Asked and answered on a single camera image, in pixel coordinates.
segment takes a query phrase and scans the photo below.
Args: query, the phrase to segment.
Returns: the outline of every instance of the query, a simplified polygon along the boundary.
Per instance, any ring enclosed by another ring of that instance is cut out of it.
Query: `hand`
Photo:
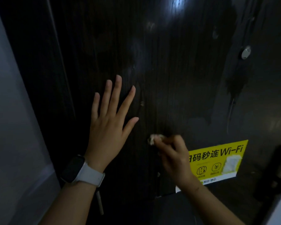
[[[183,191],[196,179],[191,172],[189,153],[183,138],[180,135],[163,140],[155,137],[154,143],[161,152],[161,160],[165,170]]]
[[[122,78],[117,75],[111,95],[112,81],[106,81],[99,117],[100,95],[97,92],[95,93],[90,123],[90,138],[84,157],[88,165],[99,172],[103,172],[106,166],[120,152],[132,128],[139,120],[138,117],[134,117],[123,128],[126,114],[135,95],[135,87],[132,86],[117,113],[121,87]]]

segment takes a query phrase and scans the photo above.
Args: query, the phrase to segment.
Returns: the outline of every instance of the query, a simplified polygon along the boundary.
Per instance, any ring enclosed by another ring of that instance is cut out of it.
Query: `person's left arm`
[[[126,114],[135,95],[135,87],[132,86],[127,98],[116,112],[121,87],[122,78],[119,75],[116,76],[112,94],[112,81],[106,81],[99,116],[99,93],[95,93],[94,97],[89,144],[84,157],[88,166],[101,173],[120,152],[132,128],[139,120],[138,117],[134,117],[123,128]],[[65,184],[39,224],[85,224],[95,190],[96,186],[82,181],[74,185]]]

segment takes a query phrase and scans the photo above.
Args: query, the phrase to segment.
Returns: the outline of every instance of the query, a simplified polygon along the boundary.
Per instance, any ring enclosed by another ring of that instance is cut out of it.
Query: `person's left hand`
[[[117,156],[135,123],[139,120],[138,117],[133,117],[123,128],[126,114],[135,95],[135,86],[132,86],[117,113],[121,87],[122,78],[117,75],[111,95],[112,81],[106,81],[100,116],[98,116],[100,95],[97,92],[95,93],[90,138],[84,157],[88,165],[99,172],[103,172],[106,166]]]

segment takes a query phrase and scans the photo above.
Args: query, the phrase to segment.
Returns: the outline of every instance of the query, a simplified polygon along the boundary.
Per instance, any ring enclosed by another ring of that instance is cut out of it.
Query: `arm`
[[[95,93],[94,97],[89,143],[84,157],[88,166],[101,173],[118,155],[139,119],[138,117],[130,119],[123,128],[126,114],[135,95],[135,87],[131,88],[119,111],[116,112],[121,87],[122,78],[117,75],[111,95],[112,82],[107,80],[100,116],[98,116],[100,95]],[[85,224],[95,190],[96,186],[81,181],[74,185],[65,184],[39,224]]]
[[[172,136],[163,141],[157,137],[154,142],[161,152],[161,160],[165,170],[198,210],[205,224],[244,225],[193,175],[189,165],[188,150],[181,136]]]

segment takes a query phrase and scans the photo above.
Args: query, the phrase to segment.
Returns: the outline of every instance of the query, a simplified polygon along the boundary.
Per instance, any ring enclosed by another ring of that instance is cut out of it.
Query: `person's right arm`
[[[189,165],[188,150],[180,135],[163,140],[156,137],[154,143],[161,152],[161,160],[165,170],[198,210],[205,224],[244,225],[193,175]]]

